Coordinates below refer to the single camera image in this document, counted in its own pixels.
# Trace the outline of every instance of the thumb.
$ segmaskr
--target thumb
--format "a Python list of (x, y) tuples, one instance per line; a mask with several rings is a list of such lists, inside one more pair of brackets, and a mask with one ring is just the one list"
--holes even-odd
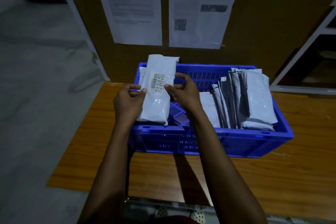
[(146, 97), (146, 93), (147, 93), (147, 89), (143, 88), (142, 90), (140, 90), (137, 96), (137, 101), (140, 101), (141, 103), (143, 103)]
[(169, 85), (168, 83), (165, 84), (165, 89), (169, 95), (176, 94), (176, 89), (173, 86)]

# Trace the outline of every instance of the paper notice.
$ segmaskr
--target paper notice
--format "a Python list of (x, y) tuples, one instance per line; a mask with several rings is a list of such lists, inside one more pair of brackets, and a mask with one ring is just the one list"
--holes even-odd
[(115, 43), (162, 45), (161, 0), (101, 0)]
[(235, 0), (169, 0), (169, 46), (219, 49)]

